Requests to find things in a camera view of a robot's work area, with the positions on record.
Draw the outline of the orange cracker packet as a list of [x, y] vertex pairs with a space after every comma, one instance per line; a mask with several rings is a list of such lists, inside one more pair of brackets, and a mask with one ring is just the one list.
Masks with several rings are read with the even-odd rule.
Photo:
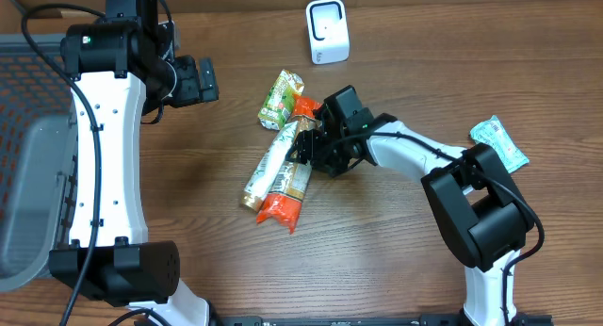
[[[296, 103], [289, 122], [295, 125], [295, 131], [285, 154], [288, 153], [300, 133], [317, 127], [313, 111], [320, 107], [320, 103], [301, 95], [295, 95], [294, 99]], [[311, 173], [310, 164], [285, 160], [256, 216], [256, 222], [261, 223], [274, 219], [282, 226], [287, 227], [290, 234], [293, 234], [302, 211], [302, 201], [310, 182]]]

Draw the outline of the green drink carton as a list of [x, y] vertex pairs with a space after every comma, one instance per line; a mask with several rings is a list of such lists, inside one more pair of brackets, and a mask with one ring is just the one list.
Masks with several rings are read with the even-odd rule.
[[287, 123], [295, 105], [295, 95], [301, 95], [305, 84], [295, 73], [282, 69], [258, 112], [263, 127], [281, 130]]

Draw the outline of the white cream tube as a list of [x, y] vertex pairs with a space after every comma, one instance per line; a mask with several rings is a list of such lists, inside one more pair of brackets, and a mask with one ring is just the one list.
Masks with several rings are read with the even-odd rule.
[[268, 150], [255, 168], [249, 182], [243, 189], [241, 203], [258, 212], [276, 179], [285, 156], [295, 139], [298, 122], [286, 123], [272, 141]]

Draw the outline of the teal snack packet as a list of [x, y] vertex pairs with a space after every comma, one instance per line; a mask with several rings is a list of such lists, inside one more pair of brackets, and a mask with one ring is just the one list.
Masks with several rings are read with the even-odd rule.
[[513, 173], [530, 163], [514, 144], [497, 115], [478, 123], [470, 130], [469, 135], [476, 143], [485, 143], [492, 147], [508, 173]]

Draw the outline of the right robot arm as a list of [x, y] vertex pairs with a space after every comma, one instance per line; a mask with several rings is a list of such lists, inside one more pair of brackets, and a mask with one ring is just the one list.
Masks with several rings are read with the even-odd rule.
[[542, 222], [491, 146], [449, 146], [409, 129], [396, 117], [374, 116], [353, 86], [313, 110], [318, 127], [295, 138], [286, 158], [336, 177], [362, 161], [398, 171], [423, 186], [441, 237], [464, 265], [462, 325], [525, 325], [513, 303], [515, 266], [537, 253], [522, 249]]

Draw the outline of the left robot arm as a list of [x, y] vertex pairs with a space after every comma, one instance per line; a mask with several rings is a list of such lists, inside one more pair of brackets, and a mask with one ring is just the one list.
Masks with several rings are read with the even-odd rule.
[[158, 20], [165, 9], [164, 0], [106, 0], [94, 23], [72, 25], [62, 40], [76, 107], [76, 204], [68, 245], [50, 252], [49, 268], [75, 296], [150, 325], [216, 325], [211, 304], [181, 279], [176, 245], [149, 240], [141, 205], [142, 117], [219, 97], [209, 59], [175, 54], [175, 26]]

